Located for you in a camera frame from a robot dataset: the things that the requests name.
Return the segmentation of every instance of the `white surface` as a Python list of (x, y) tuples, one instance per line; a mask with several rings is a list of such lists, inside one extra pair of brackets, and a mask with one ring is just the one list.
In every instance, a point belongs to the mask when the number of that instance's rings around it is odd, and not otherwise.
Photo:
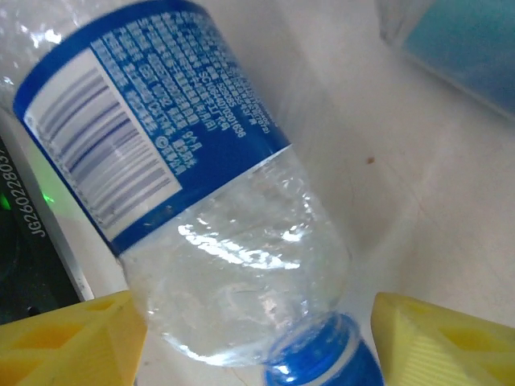
[[(204, 3), (354, 235), (342, 308), (367, 336), (382, 290), (515, 326), (515, 125), (392, 54), (372, 0)], [(63, 189), (46, 168), (40, 182)], [(58, 219), (93, 292), (123, 288), (93, 228), (62, 201)], [(158, 346), (149, 339), (139, 386), (262, 384), (257, 368), (211, 368)]]

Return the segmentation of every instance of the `blue bottle cap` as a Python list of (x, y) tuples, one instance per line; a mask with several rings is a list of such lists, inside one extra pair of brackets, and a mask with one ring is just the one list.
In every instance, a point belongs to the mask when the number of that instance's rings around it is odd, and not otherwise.
[(331, 314), (295, 334), (294, 341), (287, 339), (265, 363), (266, 386), (384, 386), (358, 325), (347, 315)]

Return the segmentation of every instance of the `barcode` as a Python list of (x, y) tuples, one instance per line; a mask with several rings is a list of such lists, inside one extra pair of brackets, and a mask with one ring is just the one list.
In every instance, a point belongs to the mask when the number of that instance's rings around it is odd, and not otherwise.
[(86, 56), (70, 66), (81, 73), (70, 74), (69, 87), (43, 89), (45, 101), (29, 108), (26, 123), (37, 122), (43, 147), (112, 239), (181, 186), (103, 68)]

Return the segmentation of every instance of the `yellow plastic piece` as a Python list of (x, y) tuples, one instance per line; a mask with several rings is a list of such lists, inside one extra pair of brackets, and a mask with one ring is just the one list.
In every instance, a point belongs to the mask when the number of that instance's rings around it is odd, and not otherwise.
[(372, 333), (389, 386), (515, 385), (515, 329), (378, 294)]
[(145, 337), (128, 291), (0, 326), (0, 386), (129, 386)]

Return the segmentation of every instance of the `bottle label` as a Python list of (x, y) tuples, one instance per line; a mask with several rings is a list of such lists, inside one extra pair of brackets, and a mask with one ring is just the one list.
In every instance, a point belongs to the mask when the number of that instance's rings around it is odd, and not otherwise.
[(115, 255), (289, 145), (208, 14), (182, 0), (80, 29), (14, 112)]

